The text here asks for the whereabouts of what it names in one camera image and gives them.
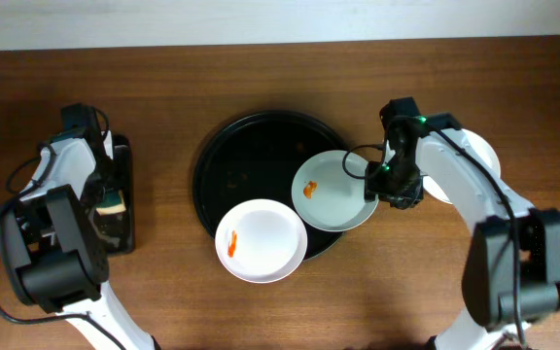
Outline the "green yellow sponge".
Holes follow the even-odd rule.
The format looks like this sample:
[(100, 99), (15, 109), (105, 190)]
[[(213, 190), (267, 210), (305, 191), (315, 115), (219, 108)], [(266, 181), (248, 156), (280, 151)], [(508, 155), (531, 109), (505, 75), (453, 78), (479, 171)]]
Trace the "green yellow sponge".
[(126, 210), (123, 192), (121, 190), (106, 192), (103, 200), (95, 206), (95, 211), (101, 215), (115, 215)]

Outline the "white plate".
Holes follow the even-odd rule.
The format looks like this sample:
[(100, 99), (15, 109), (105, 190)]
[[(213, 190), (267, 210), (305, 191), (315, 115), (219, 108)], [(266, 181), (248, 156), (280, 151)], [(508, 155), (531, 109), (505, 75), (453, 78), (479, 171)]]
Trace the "white plate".
[(368, 162), (346, 151), (325, 151), (307, 160), (297, 171), (291, 186), (293, 205), (310, 226), (328, 232), (356, 228), (370, 218), (378, 200), (365, 200), (364, 176)]
[[(474, 133), (473, 131), (470, 131), (465, 128), (463, 129), (463, 131), (466, 134), (466, 137), (470, 145), (477, 153), (477, 155), (480, 157), (480, 159), (490, 169), (492, 169), (498, 177), (501, 177), (500, 161), (493, 147), (484, 138)], [(431, 177), (429, 176), (423, 177), (423, 187), (424, 190), (435, 199), (444, 202), (446, 204), (451, 204), (451, 201), (449, 200), (448, 196)]]
[(232, 207), (220, 220), (214, 241), (222, 266), (254, 284), (273, 283), (292, 274), (308, 246), (298, 214), (270, 199), (247, 200)]

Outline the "white plate bottom front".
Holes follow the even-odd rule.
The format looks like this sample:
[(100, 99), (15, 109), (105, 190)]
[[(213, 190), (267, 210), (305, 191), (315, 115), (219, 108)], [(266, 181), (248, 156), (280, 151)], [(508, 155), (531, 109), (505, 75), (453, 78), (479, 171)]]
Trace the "white plate bottom front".
[(292, 274), (308, 246), (298, 214), (270, 199), (247, 200), (232, 207), (220, 220), (214, 241), (222, 266), (254, 284), (273, 283)]

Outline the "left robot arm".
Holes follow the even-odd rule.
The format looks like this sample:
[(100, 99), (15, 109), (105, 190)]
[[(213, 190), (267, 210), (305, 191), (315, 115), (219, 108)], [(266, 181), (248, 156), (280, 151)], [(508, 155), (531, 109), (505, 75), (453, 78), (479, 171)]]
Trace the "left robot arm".
[(40, 318), (0, 316), (17, 325), (65, 321), (96, 349), (157, 349), (109, 283), (108, 259), (135, 248), (133, 158), (128, 139), (100, 109), (61, 109), (62, 131), (40, 143), (36, 168), (0, 204), (0, 259), (17, 299)]

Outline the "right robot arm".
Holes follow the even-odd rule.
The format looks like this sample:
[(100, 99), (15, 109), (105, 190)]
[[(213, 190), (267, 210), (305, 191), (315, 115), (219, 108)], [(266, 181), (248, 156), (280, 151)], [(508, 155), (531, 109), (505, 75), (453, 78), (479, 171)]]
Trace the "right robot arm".
[(367, 166), (365, 199), (409, 209), (431, 178), (471, 234), (464, 307), (428, 349), (528, 346), (525, 330), (560, 311), (560, 211), (538, 209), (490, 169), (449, 113), (424, 116), (411, 97), (379, 112), (383, 156)]

